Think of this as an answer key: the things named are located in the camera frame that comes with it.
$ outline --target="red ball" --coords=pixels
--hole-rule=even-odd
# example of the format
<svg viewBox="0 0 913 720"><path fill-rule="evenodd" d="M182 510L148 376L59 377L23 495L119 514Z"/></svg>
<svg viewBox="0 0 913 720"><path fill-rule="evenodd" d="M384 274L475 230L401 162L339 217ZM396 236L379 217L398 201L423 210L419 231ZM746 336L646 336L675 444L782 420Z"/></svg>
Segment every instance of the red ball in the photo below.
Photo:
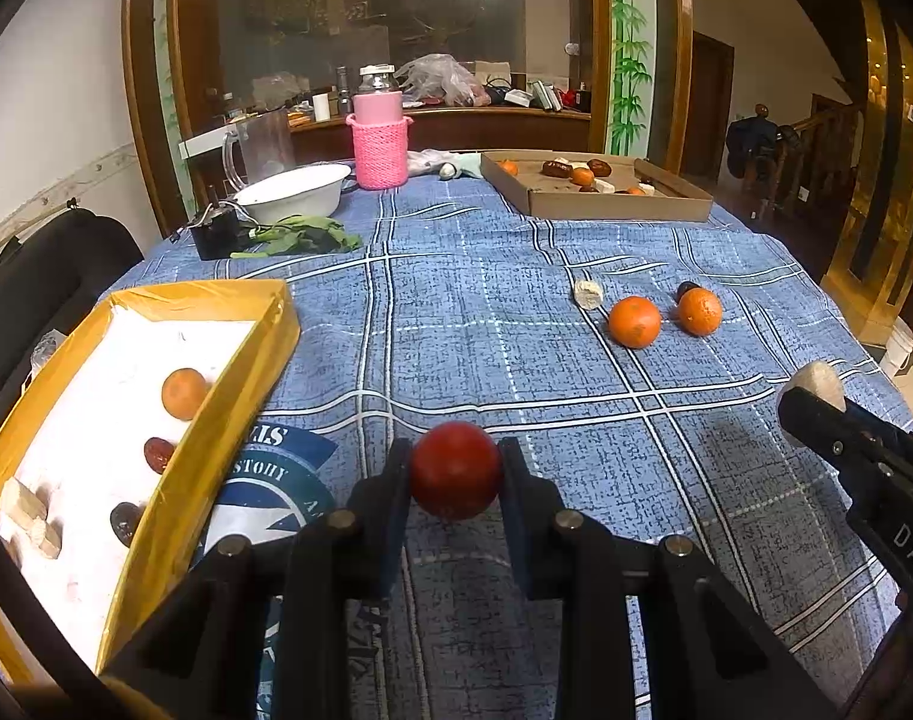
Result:
<svg viewBox="0 0 913 720"><path fill-rule="evenodd" d="M413 447L410 493L435 517L475 517L497 497L501 479L497 445L469 422L437 425Z"/></svg>

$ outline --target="pink thermos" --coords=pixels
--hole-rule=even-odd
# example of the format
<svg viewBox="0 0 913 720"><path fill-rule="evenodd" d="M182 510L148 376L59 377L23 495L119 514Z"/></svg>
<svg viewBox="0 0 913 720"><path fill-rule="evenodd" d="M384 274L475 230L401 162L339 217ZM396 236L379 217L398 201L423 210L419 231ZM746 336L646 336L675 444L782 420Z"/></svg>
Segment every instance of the pink thermos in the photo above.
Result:
<svg viewBox="0 0 913 720"><path fill-rule="evenodd" d="M393 65L367 65L353 98L354 113L346 122L353 129L357 181L364 189L391 189L407 182L407 127L403 93Z"/></svg>

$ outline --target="glass pitcher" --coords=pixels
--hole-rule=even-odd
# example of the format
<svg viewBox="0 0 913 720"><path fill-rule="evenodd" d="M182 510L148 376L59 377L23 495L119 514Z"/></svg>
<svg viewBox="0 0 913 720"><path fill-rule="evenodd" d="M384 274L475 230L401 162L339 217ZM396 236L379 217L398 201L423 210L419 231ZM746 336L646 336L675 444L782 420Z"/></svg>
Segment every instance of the glass pitcher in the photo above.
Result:
<svg viewBox="0 0 913 720"><path fill-rule="evenodd" d="M286 108L242 119L233 127L223 136L223 172L235 190L296 167ZM244 156L247 181L239 177L233 164L234 141L239 142Z"/></svg>

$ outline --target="yellow tape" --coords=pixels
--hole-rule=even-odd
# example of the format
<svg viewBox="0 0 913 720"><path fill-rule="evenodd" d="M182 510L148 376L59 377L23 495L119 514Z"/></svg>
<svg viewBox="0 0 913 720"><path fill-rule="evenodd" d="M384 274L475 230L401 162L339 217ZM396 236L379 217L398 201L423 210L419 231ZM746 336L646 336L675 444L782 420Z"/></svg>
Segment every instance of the yellow tape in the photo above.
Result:
<svg viewBox="0 0 913 720"><path fill-rule="evenodd" d="M187 571L229 464L300 336L286 282L184 281L113 293L61 344L0 429L0 492L33 437L124 306L153 322L254 322L173 453L124 562L100 639L97 671ZM0 619L0 661L15 683L31 680Z"/></svg>

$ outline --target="wooden door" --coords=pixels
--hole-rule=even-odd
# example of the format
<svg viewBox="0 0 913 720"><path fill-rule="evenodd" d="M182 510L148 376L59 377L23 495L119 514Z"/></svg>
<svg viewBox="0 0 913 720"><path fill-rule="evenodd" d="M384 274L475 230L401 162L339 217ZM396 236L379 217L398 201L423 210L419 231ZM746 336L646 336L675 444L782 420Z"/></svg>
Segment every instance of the wooden door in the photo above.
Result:
<svg viewBox="0 0 913 720"><path fill-rule="evenodd" d="M730 117L733 47L693 33L690 111L680 172L716 183Z"/></svg>

